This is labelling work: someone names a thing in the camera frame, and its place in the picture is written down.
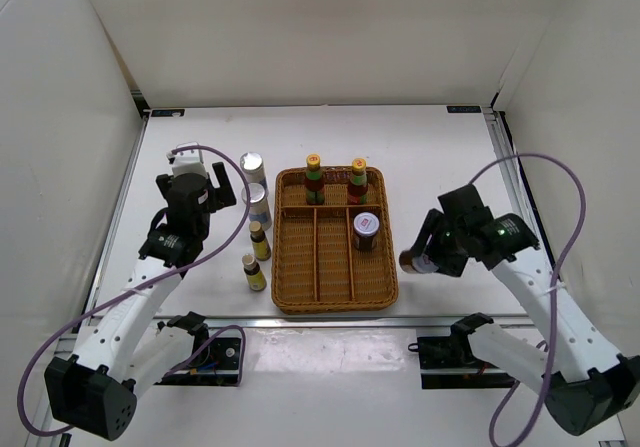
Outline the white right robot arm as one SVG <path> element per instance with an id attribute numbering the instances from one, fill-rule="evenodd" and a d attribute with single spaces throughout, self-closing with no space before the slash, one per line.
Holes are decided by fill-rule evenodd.
<path id="1" fill-rule="evenodd" d="M 638 357 L 624 356 L 554 280 L 524 220 L 514 213 L 493 216 L 473 185 L 443 194 L 439 202 L 400 254 L 401 268 L 458 278 L 469 260 L 482 264 L 518 300 L 548 349 L 475 313 L 452 324 L 447 336 L 417 341 L 424 368 L 495 366 L 539 392 L 551 417 L 573 436 L 631 406 L 639 396 Z"/>

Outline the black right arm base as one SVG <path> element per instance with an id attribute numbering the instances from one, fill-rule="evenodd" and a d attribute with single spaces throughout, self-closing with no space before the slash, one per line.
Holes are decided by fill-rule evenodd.
<path id="1" fill-rule="evenodd" d="M 408 345 L 418 356 L 423 390 L 509 389 L 514 379 L 484 361 L 462 360 L 448 337 L 418 337 Z"/>

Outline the yellow-cap sauce bottle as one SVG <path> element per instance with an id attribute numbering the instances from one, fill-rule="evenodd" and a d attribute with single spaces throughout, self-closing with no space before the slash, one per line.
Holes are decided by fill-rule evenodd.
<path id="1" fill-rule="evenodd" d="M 368 177 L 367 164 L 364 158 L 355 158 L 351 164 L 349 184 L 347 186 L 347 203 L 362 205 L 367 202 Z"/>
<path id="2" fill-rule="evenodd" d="M 306 202 L 309 205 L 323 205 L 325 202 L 324 171 L 320 156 L 316 153 L 309 154 L 306 158 L 304 185 Z"/>

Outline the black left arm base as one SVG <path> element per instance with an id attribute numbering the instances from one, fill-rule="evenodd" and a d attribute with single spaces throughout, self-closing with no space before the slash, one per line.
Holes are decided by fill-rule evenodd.
<path id="1" fill-rule="evenodd" d="M 246 350 L 246 333 L 242 327 L 225 326 L 213 333 L 206 318 L 195 312 L 157 323 L 158 332 L 166 327 L 177 327 L 190 334 L 194 338 L 193 353 L 202 346 L 205 348 L 186 367 L 166 374 L 157 385 L 240 386 Z"/>

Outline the white-lid spice jar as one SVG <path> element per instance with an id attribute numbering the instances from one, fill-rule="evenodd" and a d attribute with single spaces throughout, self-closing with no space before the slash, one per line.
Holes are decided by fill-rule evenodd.
<path id="1" fill-rule="evenodd" d="M 377 234 L 380 228 L 378 217 L 371 212 L 362 212 L 353 219 L 353 244 L 363 252 L 374 249 Z"/>
<path id="2" fill-rule="evenodd" d="M 410 250 L 404 250 L 399 256 L 401 269 L 410 274 L 432 274 L 439 269 L 426 254 L 414 254 Z"/>

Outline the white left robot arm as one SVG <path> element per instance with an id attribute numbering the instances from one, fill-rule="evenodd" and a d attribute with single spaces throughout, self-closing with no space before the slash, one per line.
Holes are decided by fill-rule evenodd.
<path id="1" fill-rule="evenodd" d="M 198 367 L 210 353 L 204 321 L 172 319 L 140 343 L 153 317 L 200 256 L 213 213 L 236 203 L 223 163 L 194 157 L 157 177 L 166 207 L 154 217 L 121 294 L 67 359 L 53 358 L 44 380 L 53 417 L 103 439 L 118 439 L 150 386 L 179 364 Z"/>

